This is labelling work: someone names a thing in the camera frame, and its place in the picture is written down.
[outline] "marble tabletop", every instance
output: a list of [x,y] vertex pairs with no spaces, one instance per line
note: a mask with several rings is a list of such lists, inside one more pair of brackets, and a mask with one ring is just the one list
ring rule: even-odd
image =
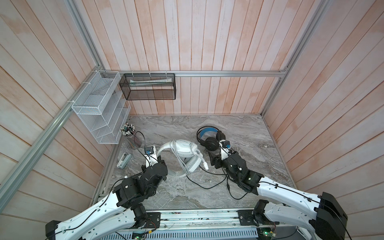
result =
[[[287,169],[280,158],[276,146],[259,115],[245,116],[134,116],[130,117],[127,123],[134,124],[136,131],[145,135],[146,145],[155,145],[157,149],[166,142],[173,139],[185,139],[198,144],[196,131],[206,125],[219,128],[230,141],[231,148],[238,151],[240,156],[246,160],[247,167],[253,171],[281,183],[293,187]],[[131,176],[141,172],[141,165],[145,159],[137,150],[129,149],[128,141],[122,137],[122,146],[116,162],[124,152],[131,153],[132,158],[124,169],[116,168],[109,182],[109,188],[113,183],[125,175]],[[222,174],[221,169],[215,169],[209,164],[209,156],[205,147],[199,144],[199,149],[209,165],[209,172]],[[181,170],[176,157],[169,149],[161,154],[168,168]],[[213,175],[197,168],[189,175],[189,178],[201,186],[211,187],[221,182],[225,176]],[[244,195],[244,191],[235,183],[229,182],[231,194],[235,198]],[[259,199],[267,199],[277,203],[275,200],[266,197],[247,194],[241,200],[231,198],[228,193],[226,181],[218,186],[206,190],[192,183],[188,178],[168,176],[157,189],[155,196],[143,202],[147,210],[162,209],[204,209],[204,208],[241,208],[254,207]]]

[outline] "wooden wall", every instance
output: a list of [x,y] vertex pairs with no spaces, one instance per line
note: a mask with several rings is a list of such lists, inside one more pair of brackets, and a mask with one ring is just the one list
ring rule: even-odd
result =
[[[319,0],[76,0],[110,70],[279,70]],[[277,78],[177,78],[132,114],[260,113]]]
[[[0,1],[0,182],[96,65],[63,0]],[[109,155],[72,115],[0,215],[0,239],[44,239],[86,209]]]
[[384,234],[383,12],[335,0],[265,116],[298,188],[334,195],[352,236]]

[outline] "white headset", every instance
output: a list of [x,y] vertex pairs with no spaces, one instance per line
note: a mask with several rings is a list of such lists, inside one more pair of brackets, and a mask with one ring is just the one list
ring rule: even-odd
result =
[[170,148],[178,159],[182,171],[173,171],[168,169],[168,175],[174,177],[183,177],[192,173],[196,168],[200,165],[201,161],[204,163],[204,168],[208,170],[208,164],[205,162],[203,158],[203,154],[197,148],[197,145],[188,140],[172,140],[170,142],[165,143],[160,147],[157,152],[157,155],[160,156],[161,152],[164,149]]

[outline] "blue headband padding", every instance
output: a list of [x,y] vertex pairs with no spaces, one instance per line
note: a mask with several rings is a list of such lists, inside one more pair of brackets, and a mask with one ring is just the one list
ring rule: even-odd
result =
[[217,129],[213,128],[213,127],[207,127],[207,128],[204,128],[203,130],[200,131],[200,135],[199,135],[199,138],[201,139],[201,137],[204,135],[204,133],[206,132],[217,132]]

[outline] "black headphones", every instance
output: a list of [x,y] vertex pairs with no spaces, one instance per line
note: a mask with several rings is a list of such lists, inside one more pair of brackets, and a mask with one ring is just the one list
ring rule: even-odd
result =
[[[206,140],[202,140],[201,137],[206,132],[216,132],[216,138],[207,137]],[[218,142],[225,139],[225,135],[222,131],[220,131],[216,127],[204,126],[199,128],[199,130],[197,130],[196,138],[197,138],[197,141],[201,144],[201,146],[204,146],[208,151],[215,151],[219,148]]]

